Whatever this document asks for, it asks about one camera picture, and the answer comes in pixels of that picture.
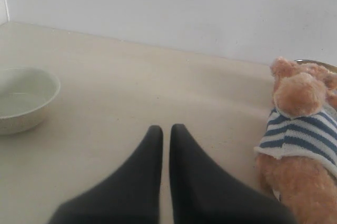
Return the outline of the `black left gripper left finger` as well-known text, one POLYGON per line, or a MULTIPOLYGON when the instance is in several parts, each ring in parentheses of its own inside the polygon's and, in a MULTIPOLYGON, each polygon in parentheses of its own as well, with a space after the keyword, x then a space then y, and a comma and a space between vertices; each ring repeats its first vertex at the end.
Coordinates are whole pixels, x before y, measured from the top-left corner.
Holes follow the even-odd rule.
POLYGON ((119 169, 61 204, 49 223, 159 223, 163 131, 148 128, 119 169))

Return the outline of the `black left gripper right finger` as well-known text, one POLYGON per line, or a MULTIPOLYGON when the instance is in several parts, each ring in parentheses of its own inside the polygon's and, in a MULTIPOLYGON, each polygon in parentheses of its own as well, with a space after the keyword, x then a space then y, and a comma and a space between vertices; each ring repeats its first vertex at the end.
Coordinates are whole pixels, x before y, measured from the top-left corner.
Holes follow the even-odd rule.
POLYGON ((169 171, 174 223, 296 223, 287 207, 223 170, 184 124, 171 129, 169 171))

